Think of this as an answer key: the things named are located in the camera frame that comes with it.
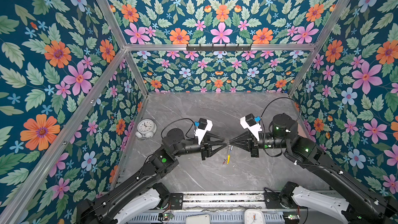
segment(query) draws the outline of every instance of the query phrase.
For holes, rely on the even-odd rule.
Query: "clock face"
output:
[[[145,119],[143,121],[140,122],[140,124],[138,125],[138,131],[139,132],[149,132],[152,131],[152,129],[154,129],[155,127],[155,123],[150,120],[150,119]]]

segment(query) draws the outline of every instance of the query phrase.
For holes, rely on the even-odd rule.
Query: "white alarm clock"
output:
[[[247,209],[244,216],[245,224],[265,224],[264,214],[258,209]]]
[[[151,138],[157,130],[155,122],[151,119],[144,119],[138,123],[137,132],[135,135],[138,138]]]

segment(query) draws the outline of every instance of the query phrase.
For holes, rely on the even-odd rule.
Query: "marble surface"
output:
[[[240,118],[249,113],[258,116],[263,108],[277,97],[287,96],[282,93],[176,93],[151,94],[143,118],[155,121],[158,131],[146,141],[135,140],[132,153],[129,154],[122,180],[134,174],[162,143],[160,132],[167,124],[179,118],[199,118],[212,120],[212,133],[232,139],[245,130],[240,126]],[[281,99],[273,102],[264,113],[264,124],[268,124],[278,113],[297,117],[298,113],[292,102]],[[190,122],[179,121],[165,130],[180,128],[186,132]],[[314,174],[295,166],[284,156],[268,157],[260,151],[259,158],[250,157],[250,153],[234,147],[228,165],[222,165],[226,158],[226,149],[221,150],[205,161],[200,154],[181,156],[180,164],[164,177],[161,182],[170,191],[240,191],[263,190],[269,187],[280,190],[287,181],[296,182],[308,189],[328,189],[328,185]],[[270,154],[279,150],[269,150]]]

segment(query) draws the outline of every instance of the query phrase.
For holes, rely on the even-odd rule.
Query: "alarm clock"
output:
[[[155,122],[151,119],[144,119],[138,123],[137,132],[135,135],[138,138],[151,138],[157,130]]]

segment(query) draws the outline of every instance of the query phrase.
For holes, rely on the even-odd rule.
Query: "black cable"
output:
[[[189,132],[189,131],[191,130],[191,128],[193,127],[193,125],[195,124],[195,122],[194,122],[192,119],[190,119],[190,118],[180,118],[180,119],[177,119],[176,121],[171,122],[171,123],[168,124],[165,128],[163,128],[162,132],[160,133],[160,137],[161,137],[162,139],[164,138],[164,137],[163,137],[163,132],[164,132],[164,130],[165,130],[167,127],[169,127],[170,125],[174,124],[174,123],[177,122],[177,121],[182,121],[182,120],[190,120],[190,121],[192,122],[192,125],[191,125],[191,127],[189,128],[189,130],[188,130],[188,132]]]

